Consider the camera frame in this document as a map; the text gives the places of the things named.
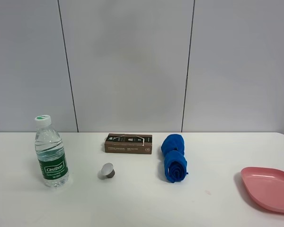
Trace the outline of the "rolled blue cloth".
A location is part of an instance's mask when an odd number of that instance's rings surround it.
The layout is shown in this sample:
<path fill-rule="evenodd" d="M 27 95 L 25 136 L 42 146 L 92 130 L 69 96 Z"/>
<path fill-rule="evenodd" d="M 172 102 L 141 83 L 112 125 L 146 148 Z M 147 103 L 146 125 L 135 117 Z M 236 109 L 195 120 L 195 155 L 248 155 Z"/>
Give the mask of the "rolled blue cloth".
<path fill-rule="evenodd" d="M 161 152 L 166 179 L 171 183 L 183 181 L 188 174 L 183 137 L 179 134 L 167 136 L 161 145 Z"/>

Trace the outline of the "clear green-label water bottle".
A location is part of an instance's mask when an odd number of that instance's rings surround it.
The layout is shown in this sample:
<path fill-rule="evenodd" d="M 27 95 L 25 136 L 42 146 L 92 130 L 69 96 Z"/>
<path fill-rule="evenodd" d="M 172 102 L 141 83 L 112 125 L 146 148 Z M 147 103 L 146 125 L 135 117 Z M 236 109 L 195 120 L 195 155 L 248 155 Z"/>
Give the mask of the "clear green-label water bottle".
<path fill-rule="evenodd" d="M 62 139 L 54 129 L 49 115 L 37 116 L 35 123 L 35 152 L 45 185 L 59 187 L 69 179 Z"/>

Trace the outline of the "grey coffee capsule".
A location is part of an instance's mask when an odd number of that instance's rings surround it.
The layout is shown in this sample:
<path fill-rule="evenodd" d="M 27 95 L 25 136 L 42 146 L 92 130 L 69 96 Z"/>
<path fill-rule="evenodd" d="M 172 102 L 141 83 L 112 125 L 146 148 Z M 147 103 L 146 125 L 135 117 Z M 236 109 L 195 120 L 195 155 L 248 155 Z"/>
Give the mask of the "grey coffee capsule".
<path fill-rule="evenodd" d="M 105 163 L 100 170 L 100 174 L 102 177 L 105 177 L 105 178 L 113 178 L 115 175 L 113 164 Z"/>

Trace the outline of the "pink plastic plate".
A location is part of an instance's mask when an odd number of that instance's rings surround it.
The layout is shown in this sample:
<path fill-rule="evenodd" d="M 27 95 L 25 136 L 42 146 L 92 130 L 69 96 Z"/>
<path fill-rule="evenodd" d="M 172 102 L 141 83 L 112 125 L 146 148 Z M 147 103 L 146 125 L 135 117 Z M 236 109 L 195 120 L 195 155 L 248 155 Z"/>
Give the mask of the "pink plastic plate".
<path fill-rule="evenodd" d="M 241 170 L 244 186 L 260 207 L 284 214 L 284 171 L 265 167 Z"/>

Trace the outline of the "brown coffee capsule box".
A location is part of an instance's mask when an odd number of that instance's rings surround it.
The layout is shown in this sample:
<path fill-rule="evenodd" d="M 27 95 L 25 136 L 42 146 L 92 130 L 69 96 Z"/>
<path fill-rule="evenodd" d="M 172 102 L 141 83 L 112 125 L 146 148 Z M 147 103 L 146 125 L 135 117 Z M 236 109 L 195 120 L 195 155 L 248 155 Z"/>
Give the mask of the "brown coffee capsule box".
<path fill-rule="evenodd" d="M 106 153 L 152 154 L 152 135 L 109 133 L 104 147 Z"/>

